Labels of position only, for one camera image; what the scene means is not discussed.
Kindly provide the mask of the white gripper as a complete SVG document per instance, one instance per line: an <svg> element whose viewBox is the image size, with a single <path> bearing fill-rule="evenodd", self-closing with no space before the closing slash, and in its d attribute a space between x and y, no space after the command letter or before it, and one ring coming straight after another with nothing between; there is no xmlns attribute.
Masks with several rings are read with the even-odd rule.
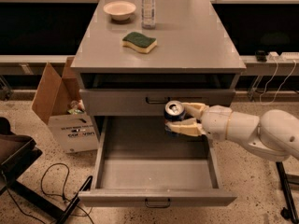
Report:
<svg viewBox="0 0 299 224"><path fill-rule="evenodd" d="M195 119L168 121L165 126L173 133L188 136L206 135L211 140L224 141L229 118L233 113L230 107L204 103L183 103L186 113Z"/></svg>

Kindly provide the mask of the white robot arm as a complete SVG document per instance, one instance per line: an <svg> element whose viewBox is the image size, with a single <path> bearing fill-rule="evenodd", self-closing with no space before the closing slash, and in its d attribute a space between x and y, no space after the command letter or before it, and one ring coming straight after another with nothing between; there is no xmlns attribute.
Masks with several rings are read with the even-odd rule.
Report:
<svg viewBox="0 0 299 224"><path fill-rule="evenodd" d="M170 101L164 118L170 133L228 140L268 161L299 159L299 119L286 111L273 109L259 117L221 105Z"/></svg>

